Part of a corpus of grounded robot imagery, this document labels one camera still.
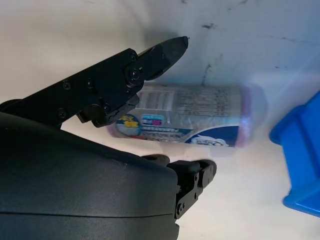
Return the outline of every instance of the barcode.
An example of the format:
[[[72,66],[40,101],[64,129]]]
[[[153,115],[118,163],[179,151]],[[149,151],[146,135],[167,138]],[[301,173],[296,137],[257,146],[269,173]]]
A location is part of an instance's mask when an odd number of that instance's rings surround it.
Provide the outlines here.
[[[173,91],[140,91],[140,99],[137,109],[172,111],[174,92]]]

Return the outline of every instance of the nutrition label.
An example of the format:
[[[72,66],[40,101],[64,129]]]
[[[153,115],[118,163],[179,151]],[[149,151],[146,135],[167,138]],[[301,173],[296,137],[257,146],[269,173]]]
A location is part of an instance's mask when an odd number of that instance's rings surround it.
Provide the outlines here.
[[[178,94],[177,104],[181,115],[228,117],[230,88],[216,87],[198,92],[183,90]]]

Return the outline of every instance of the can label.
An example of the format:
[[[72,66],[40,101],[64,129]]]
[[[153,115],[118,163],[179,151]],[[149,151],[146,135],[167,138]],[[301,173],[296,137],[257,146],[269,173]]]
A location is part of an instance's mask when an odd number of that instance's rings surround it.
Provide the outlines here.
[[[150,141],[234,147],[241,122],[237,86],[145,85],[136,109],[119,119],[125,136]]]

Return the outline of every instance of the cartoon character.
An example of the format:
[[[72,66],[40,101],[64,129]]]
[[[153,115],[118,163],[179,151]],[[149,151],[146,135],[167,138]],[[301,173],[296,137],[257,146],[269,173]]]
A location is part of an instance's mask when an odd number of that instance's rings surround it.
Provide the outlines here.
[[[201,145],[209,145],[209,146],[220,146],[220,147],[229,147],[223,139],[216,139],[210,136],[201,136],[197,135],[196,137],[192,138],[191,144],[201,144]]]

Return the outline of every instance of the blue label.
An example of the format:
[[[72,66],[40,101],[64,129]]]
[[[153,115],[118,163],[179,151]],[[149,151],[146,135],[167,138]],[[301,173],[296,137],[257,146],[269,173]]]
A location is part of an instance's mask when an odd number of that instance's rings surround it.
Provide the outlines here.
[[[143,114],[141,119],[143,125],[163,126],[164,124],[164,116],[162,115]]]
[[[190,137],[185,143],[209,146],[234,147],[238,138],[238,126],[211,128]]]

